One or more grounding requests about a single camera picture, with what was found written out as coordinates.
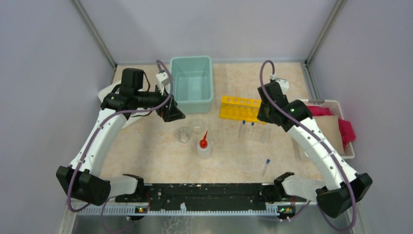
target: white plastic bottle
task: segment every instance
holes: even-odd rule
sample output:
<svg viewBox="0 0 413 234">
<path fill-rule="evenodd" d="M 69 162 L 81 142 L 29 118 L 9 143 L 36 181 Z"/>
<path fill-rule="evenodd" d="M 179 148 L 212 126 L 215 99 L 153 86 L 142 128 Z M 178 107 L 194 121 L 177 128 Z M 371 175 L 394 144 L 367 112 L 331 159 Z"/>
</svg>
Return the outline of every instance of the white plastic bottle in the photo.
<svg viewBox="0 0 413 234">
<path fill-rule="evenodd" d="M 207 134 L 208 131 L 205 133 L 204 139 L 200 140 L 196 146 L 196 149 L 198 150 L 198 155 L 202 159 L 210 158 L 212 153 L 212 147 L 210 144 L 208 144 L 207 141 Z"/>
</svg>

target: cable clip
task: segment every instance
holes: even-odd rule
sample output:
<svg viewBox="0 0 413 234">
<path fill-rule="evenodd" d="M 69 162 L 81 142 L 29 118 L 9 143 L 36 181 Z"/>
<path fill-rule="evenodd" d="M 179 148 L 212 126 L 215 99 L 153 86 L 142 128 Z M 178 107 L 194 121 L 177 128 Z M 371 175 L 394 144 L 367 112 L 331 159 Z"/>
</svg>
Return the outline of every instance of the cable clip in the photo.
<svg viewBox="0 0 413 234">
<path fill-rule="evenodd" d="M 333 150 L 333 151 L 329 154 L 329 156 L 333 156 L 333 155 L 335 155 L 335 154 L 337 154 L 337 150 Z"/>
<path fill-rule="evenodd" d="M 277 75 L 276 74 L 271 74 L 270 75 L 270 80 L 271 81 L 277 81 Z"/>
<path fill-rule="evenodd" d="M 315 142 L 315 143 L 312 145 L 312 147 L 314 147 L 314 146 L 317 145 L 317 144 L 321 144 L 322 142 L 324 142 L 325 139 L 326 139 L 325 137 L 324 137 L 324 138 L 320 138 L 320 140 L 318 140 L 317 142 Z"/>
</svg>

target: yellow test tube rack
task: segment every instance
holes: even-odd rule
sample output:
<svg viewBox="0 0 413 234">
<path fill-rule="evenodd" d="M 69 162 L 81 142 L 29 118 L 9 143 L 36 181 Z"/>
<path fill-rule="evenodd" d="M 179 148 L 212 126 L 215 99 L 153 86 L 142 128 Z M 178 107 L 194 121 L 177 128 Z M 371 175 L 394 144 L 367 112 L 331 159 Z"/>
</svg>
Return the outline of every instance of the yellow test tube rack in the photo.
<svg viewBox="0 0 413 234">
<path fill-rule="evenodd" d="M 223 96 L 219 118 L 262 123 L 257 119 L 261 100 Z"/>
</svg>

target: gray wall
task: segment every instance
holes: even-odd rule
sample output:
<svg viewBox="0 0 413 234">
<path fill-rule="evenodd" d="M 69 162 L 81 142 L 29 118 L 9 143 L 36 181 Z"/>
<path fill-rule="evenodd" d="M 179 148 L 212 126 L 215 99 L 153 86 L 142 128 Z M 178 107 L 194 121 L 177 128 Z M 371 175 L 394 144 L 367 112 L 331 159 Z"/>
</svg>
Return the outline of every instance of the gray wall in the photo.
<svg viewBox="0 0 413 234">
<path fill-rule="evenodd" d="M 372 233 L 412 233 L 413 1 L 348 1 L 312 65 L 355 129 Z"/>
<path fill-rule="evenodd" d="M 304 60 L 335 0 L 81 0 L 115 61 Z"/>
<path fill-rule="evenodd" d="M 2 1 L 0 35 L 0 233 L 55 233 L 112 70 L 68 0 Z"/>
</svg>

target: red nozzle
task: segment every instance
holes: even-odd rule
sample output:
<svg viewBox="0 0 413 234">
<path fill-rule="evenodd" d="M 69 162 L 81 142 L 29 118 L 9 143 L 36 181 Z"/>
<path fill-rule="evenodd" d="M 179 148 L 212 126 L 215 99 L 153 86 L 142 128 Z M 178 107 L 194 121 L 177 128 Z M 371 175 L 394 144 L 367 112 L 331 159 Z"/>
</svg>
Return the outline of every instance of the red nozzle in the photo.
<svg viewBox="0 0 413 234">
<path fill-rule="evenodd" d="M 208 147 L 207 134 L 208 134 L 208 131 L 205 133 L 204 139 L 199 141 L 199 147 L 201 147 L 201 149 L 205 149 L 206 147 Z"/>
</svg>

